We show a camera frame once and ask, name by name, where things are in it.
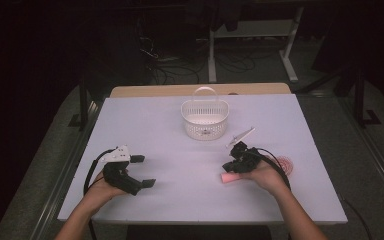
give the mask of floor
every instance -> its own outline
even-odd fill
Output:
[[[296,41],[290,58],[298,83],[289,82],[277,53],[285,44],[283,39],[238,41],[216,45],[220,84],[285,82],[295,91],[325,75],[311,70],[322,40]],[[156,62],[159,70],[153,71],[152,84],[208,83],[205,54],[193,62],[166,56]],[[384,239],[384,99],[376,88],[366,83],[365,110],[373,110],[381,124],[363,129],[352,116],[353,92],[347,97],[336,97],[332,91],[336,81],[297,95],[349,220],[347,224],[321,228],[330,239]],[[63,223],[56,217],[93,129],[99,104],[90,105],[89,124],[83,131],[69,126],[73,115],[78,113],[79,89],[76,88],[55,115],[3,218],[0,239],[52,239],[61,228]],[[287,239],[283,225],[269,227],[273,239]],[[104,223],[96,223],[95,228],[98,239],[125,239],[127,231],[127,226]]]

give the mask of table surface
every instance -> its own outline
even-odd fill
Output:
[[[234,135],[253,126],[256,130],[244,142],[249,147],[264,148],[275,156],[292,160],[294,169],[289,176],[292,191],[310,217],[319,224],[347,222],[295,95],[220,95],[220,99],[229,103],[226,133],[214,141],[197,141],[186,135],[180,114],[182,103],[190,100],[191,94],[106,99],[58,219],[66,220],[82,198],[92,161],[105,150],[128,145],[130,154],[146,156],[145,162],[128,166],[129,175],[137,180],[155,178],[157,181],[153,188],[142,189],[137,196],[125,195],[111,200],[94,216],[97,221],[120,224],[283,222],[273,197],[254,182],[221,182],[222,165],[232,160],[226,144]],[[103,164],[99,163],[94,175],[102,168]]]

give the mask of dark background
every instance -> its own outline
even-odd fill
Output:
[[[93,49],[87,48],[94,41],[102,41],[90,33],[105,21],[87,21],[90,12],[72,11],[97,1],[79,2],[0,0],[0,220],[60,104],[82,74],[94,67],[90,65],[96,60],[91,54]],[[101,1],[100,6],[130,2]],[[158,17],[147,13],[148,19],[156,18],[164,24],[148,22],[142,26],[144,31],[161,45],[173,41],[168,39],[176,39],[179,44],[191,40],[194,34],[188,31],[196,28],[183,25],[182,10],[170,11],[172,14],[159,12]],[[315,67],[329,72],[346,59],[356,59],[367,80],[384,94],[384,0],[374,1],[374,6],[369,7],[311,7],[304,13],[299,33],[304,37],[325,35],[336,16]],[[125,23],[137,17],[137,13],[121,15]],[[132,39],[126,41],[135,44]],[[146,76],[144,79],[112,84],[146,84]]]

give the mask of white basket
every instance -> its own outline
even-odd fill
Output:
[[[196,93],[202,90],[212,91],[216,99],[195,100]],[[215,140],[223,136],[226,131],[229,105],[227,102],[219,100],[216,91],[210,87],[196,89],[192,95],[192,100],[182,104],[181,111],[186,133],[193,139]]]

